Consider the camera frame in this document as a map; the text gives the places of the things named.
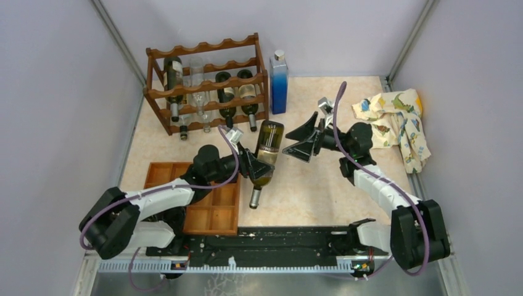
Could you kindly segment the tall green wine bottle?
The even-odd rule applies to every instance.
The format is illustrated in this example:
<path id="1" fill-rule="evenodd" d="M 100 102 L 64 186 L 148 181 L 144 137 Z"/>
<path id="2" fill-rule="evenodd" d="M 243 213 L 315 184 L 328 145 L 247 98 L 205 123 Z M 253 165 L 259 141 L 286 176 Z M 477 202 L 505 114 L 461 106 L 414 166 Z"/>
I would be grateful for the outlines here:
<path id="1" fill-rule="evenodd" d="M 284 125 L 282 123 L 264 120 L 260 126 L 260 132 L 258 134 L 255 150 L 256 158 L 262 162 L 275 166 L 283 135 Z M 273 172 L 274 170 L 272 169 L 253 182 L 253 191 L 249 203 L 251 209 L 258 208 L 262 188 L 271 181 Z"/>

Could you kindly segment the green wine bottle white label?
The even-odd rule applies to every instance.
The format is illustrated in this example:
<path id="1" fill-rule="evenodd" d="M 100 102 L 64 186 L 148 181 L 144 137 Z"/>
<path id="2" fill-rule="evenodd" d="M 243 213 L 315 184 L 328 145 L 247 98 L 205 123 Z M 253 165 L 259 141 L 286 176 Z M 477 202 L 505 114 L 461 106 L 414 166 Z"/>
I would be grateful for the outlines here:
<path id="1" fill-rule="evenodd" d="M 217 83 L 225 82 L 231 78 L 231 74 L 226 71 L 218 72 L 215 75 L 215 81 Z M 234 96 L 236 95 L 235 90 L 231 87 L 218 89 L 217 90 L 217 97 L 219 103 L 228 103 L 231 102 L 234 99 Z M 228 107 L 219 109 L 220 115 L 225 119 L 226 126 L 228 128 L 234 127 L 234 121 L 233 118 L 236 115 L 236 107 Z"/>

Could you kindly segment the green wine bottle dark label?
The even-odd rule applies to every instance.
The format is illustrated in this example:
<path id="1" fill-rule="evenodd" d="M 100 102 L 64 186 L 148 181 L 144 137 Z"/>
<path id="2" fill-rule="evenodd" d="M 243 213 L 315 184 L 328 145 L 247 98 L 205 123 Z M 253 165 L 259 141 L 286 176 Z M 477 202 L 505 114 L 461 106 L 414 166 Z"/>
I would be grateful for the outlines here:
<path id="1" fill-rule="evenodd" d="M 248 69 L 240 70 L 237 73 L 237 77 L 241 79 L 252 78 L 252 72 Z M 257 96 L 254 84 L 245 84 L 239 87 L 239 96 L 243 101 L 254 99 Z M 249 127 L 252 132 L 257 131 L 257 124 L 255 115 L 258 112 L 258 104 L 243 105 L 242 111 L 249 118 Z"/>

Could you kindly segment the blue square glass bottle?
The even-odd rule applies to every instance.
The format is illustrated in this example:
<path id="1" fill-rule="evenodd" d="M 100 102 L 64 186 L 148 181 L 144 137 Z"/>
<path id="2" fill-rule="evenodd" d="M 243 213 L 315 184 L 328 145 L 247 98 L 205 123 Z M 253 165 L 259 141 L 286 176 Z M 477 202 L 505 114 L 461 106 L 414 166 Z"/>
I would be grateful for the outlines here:
<path id="1" fill-rule="evenodd" d="M 270 58 L 271 111 L 282 114 L 287 109 L 289 69 L 285 52 L 278 49 Z"/>

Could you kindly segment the clear liquor bottle black cap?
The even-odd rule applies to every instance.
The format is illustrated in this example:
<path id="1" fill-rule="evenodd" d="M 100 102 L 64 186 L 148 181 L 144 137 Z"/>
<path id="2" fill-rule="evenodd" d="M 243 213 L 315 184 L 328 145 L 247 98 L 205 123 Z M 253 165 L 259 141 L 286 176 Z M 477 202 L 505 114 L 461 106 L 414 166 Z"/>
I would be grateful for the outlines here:
<path id="1" fill-rule="evenodd" d="M 183 95 L 183 98 L 179 102 L 178 110 L 183 109 L 188 104 L 188 98 L 187 95 Z M 182 141 L 186 141 L 188 138 L 188 126 L 192 123 L 192 114 L 191 113 L 185 113 L 179 115 L 179 138 Z"/>

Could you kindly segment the clear tall glass bottle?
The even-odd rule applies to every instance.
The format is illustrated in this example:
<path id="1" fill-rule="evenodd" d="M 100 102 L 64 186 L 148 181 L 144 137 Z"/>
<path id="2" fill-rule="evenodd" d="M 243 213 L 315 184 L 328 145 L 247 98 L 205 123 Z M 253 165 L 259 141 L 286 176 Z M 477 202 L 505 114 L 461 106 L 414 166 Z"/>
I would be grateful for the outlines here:
<path id="1" fill-rule="evenodd" d="M 191 74 L 191 86 L 199 87 L 204 81 L 204 63 L 200 57 L 192 57 L 189 61 L 190 74 Z M 204 99 L 205 94 L 203 92 L 195 92 L 192 94 L 192 99 L 195 106 L 197 107 L 197 114 L 201 117 L 204 115 Z"/>

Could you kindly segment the dark bottle brown label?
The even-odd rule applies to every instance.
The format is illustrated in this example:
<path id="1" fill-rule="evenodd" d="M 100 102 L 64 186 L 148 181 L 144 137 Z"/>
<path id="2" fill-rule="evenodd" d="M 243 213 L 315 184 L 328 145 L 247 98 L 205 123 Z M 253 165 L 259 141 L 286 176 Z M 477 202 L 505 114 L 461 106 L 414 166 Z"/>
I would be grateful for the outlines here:
<path id="1" fill-rule="evenodd" d="M 166 91 L 183 85 L 183 65 L 178 56 L 167 57 L 163 60 L 163 85 Z M 170 110 L 172 122 L 179 122 L 179 108 L 184 103 L 184 94 L 166 97 L 167 107 Z"/>

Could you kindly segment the clear square glass bottle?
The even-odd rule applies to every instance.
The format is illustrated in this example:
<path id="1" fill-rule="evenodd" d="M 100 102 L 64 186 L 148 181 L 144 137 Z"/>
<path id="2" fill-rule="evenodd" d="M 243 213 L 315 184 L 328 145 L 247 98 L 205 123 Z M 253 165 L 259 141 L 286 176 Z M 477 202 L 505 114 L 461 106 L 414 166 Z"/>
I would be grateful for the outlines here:
<path id="1" fill-rule="evenodd" d="M 205 106 L 210 102 L 206 92 L 200 92 L 200 102 L 199 102 L 199 113 L 202 118 L 203 131 L 204 133 L 211 132 L 210 126 L 210 114 L 205 110 Z"/>

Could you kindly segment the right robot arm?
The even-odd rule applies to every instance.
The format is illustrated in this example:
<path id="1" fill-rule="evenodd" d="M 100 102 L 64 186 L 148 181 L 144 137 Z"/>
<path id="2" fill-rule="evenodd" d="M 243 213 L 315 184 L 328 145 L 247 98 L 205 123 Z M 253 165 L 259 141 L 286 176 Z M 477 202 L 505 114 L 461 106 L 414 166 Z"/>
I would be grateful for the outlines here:
<path id="1" fill-rule="evenodd" d="M 404 270 L 448 257 L 450 243 L 440 205 L 406 193 L 384 175 L 370 154 L 371 125 L 358 122 L 343 133 L 317 117 L 314 113 L 286 134 L 295 144 L 284 148 L 284 154 L 309 162 L 321 149 L 346 152 L 339 160 L 342 176 L 369 194 L 391 219 L 388 225 L 374 219 L 352 223 L 347 237 L 350 251 L 363 254 L 375 247 L 390 254 Z"/>

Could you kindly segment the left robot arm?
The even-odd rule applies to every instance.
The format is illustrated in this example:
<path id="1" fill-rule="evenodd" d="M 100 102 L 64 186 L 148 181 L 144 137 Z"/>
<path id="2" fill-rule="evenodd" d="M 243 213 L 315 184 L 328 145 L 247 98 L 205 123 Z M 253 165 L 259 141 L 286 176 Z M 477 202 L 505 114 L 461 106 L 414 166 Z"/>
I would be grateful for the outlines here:
<path id="1" fill-rule="evenodd" d="M 196 204 L 213 189 L 235 182 L 238 175 L 257 180 L 272 169 L 274 165 L 242 146 L 220 157 L 216 146 L 204 145 L 185 174 L 174 181 L 134 192 L 107 189 L 79 225 L 80 245 L 102 259 L 116 257 L 128 247 L 157 247 L 177 255 L 184 249 L 184 237 L 168 222 L 147 218 Z"/>

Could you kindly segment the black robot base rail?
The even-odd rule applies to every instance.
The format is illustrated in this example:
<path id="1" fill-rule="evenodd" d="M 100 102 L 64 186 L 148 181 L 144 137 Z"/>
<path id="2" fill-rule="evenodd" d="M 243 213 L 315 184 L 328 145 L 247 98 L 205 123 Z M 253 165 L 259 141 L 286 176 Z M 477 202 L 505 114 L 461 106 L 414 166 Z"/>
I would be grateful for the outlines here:
<path id="1" fill-rule="evenodd" d="M 189 256 L 189 266 L 240 268 L 335 267 L 340 257 L 356 256 L 346 266 L 373 272 L 369 248 L 356 241 L 350 226 L 240 227 L 233 236 L 183 234 L 167 247 L 148 247 L 148 257 Z"/>

